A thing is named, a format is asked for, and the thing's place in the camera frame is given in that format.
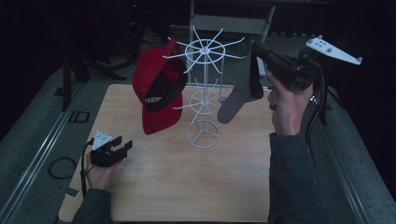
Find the cap brim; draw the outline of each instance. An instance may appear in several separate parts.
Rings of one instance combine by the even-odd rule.
[[[167,129],[178,122],[182,109],[174,109],[183,106],[182,94],[177,96],[168,106],[159,111],[148,111],[142,108],[143,131],[145,134],[153,134]]]
[[[233,89],[219,109],[218,121],[223,124],[229,123],[245,103],[255,100],[257,99],[251,97],[249,94],[238,89]]]

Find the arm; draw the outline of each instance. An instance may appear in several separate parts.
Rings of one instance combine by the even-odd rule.
[[[85,169],[90,189],[77,210],[72,223],[113,223],[111,219],[111,194],[108,189],[120,162],[111,167],[97,167],[91,164],[91,153],[86,156]]]
[[[72,223],[113,223],[111,194],[103,189],[89,189]]]
[[[330,223],[320,200],[318,174],[301,133],[303,114],[312,86],[287,90],[271,72],[275,89],[268,96],[274,109],[270,134],[270,212],[268,223]]]

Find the white wire hat rack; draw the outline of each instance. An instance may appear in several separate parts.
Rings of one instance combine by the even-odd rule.
[[[184,53],[172,56],[163,56],[164,58],[176,58],[186,57],[188,60],[188,68],[184,72],[189,74],[189,87],[190,92],[184,93],[190,97],[190,103],[181,107],[174,107],[174,109],[181,109],[190,107],[194,112],[195,116],[190,122],[186,129],[186,139],[194,147],[198,148],[209,148],[213,147],[220,139],[219,123],[214,116],[214,113],[219,109],[222,99],[222,77],[224,69],[224,58],[230,57],[235,59],[244,59],[246,56],[239,57],[226,53],[226,47],[242,42],[245,38],[241,38],[238,41],[221,44],[216,39],[222,32],[222,29],[216,34],[213,39],[201,39],[195,31],[195,27],[192,27],[196,40],[190,44],[184,44],[177,42],[178,44],[185,47]],[[221,61],[221,69],[216,66],[216,63]],[[195,87],[198,91],[192,92],[191,84],[191,70],[196,64],[204,66],[204,83],[198,84],[195,79]],[[215,93],[214,88],[217,87],[218,78],[214,84],[209,85],[209,65],[212,64],[217,73],[220,75],[219,94]]]

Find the wooden table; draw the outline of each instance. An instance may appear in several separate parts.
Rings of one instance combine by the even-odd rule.
[[[220,124],[220,140],[210,148],[193,147],[185,132],[195,112],[183,109],[169,129],[145,135],[142,105],[132,85],[109,86],[93,124],[96,131],[134,140],[111,188],[116,221],[266,221],[269,211],[272,111],[266,96],[245,104],[228,124]],[[189,97],[184,96],[185,105]],[[77,168],[70,188],[80,190]],[[82,202],[64,197],[59,212],[71,221]]]

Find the gray cap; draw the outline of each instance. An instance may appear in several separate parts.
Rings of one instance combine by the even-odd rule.
[[[251,61],[251,47],[253,41],[249,41],[246,47],[247,57],[241,68],[240,74],[233,87],[233,91],[222,103],[218,113],[220,123],[229,123],[239,112],[245,103],[259,100],[263,97],[262,84],[256,60]]]

